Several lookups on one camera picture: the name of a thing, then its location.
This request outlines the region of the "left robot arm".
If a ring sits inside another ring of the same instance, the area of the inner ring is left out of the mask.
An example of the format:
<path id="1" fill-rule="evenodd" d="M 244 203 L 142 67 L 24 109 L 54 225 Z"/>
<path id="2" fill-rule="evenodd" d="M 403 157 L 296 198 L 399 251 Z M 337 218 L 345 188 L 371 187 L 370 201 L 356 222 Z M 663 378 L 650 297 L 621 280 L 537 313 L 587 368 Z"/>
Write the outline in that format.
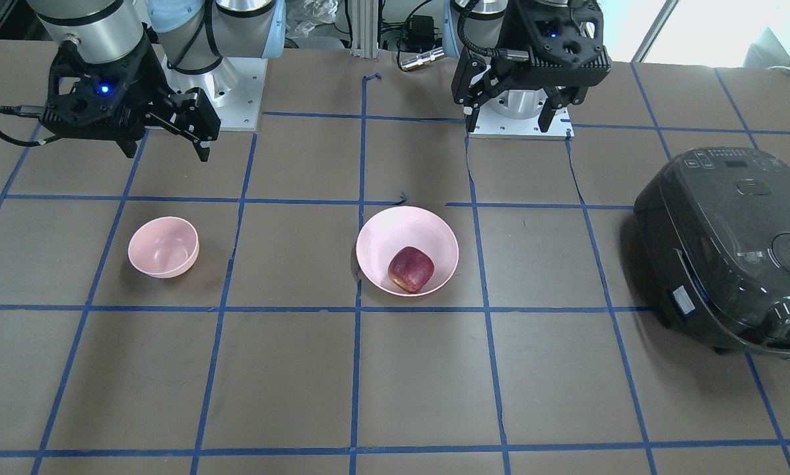
<path id="1" fill-rule="evenodd" d="M 612 71 L 596 1 L 449 1 L 444 54 L 468 135 L 569 139 L 568 109 Z"/>

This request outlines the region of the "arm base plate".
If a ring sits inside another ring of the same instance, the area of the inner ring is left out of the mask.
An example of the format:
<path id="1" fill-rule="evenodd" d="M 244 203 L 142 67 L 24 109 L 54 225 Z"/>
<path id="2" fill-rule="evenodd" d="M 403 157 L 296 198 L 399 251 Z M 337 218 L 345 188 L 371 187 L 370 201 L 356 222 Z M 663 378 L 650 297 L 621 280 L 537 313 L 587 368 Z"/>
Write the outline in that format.
<path id="1" fill-rule="evenodd" d="M 175 91 L 198 87 L 207 93 L 220 121 L 220 131 L 256 132 L 264 94 L 265 58 L 225 57 L 205 72 L 180 72 L 163 62 L 166 81 Z"/>
<path id="2" fill-rule="evenodd" d="M 468 135 L 482 139 L 548 139 L 563 141 L 575 136 L 566 108 L 556 111 L 548 127 L 539 125 L 546 105 L 544 90 L 507 90 L 475 111 L 474 130 Z"/>

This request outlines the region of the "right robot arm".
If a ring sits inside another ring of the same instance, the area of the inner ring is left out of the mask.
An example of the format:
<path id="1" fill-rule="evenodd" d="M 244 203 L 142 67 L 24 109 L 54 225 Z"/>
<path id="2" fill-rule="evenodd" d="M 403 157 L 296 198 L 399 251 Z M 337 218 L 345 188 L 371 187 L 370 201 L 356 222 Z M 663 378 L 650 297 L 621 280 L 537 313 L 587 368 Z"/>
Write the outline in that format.
<path id="1" fill-rule="evenodd" d="M 126 156 L 149 127 L 193 145 L 202 162 L 222 130 L 253 128 L 262 73 L 280 57 L 283 1 L 32 1 L 59 50 L 35 117 L 53 139 L 117 144 Z"/>

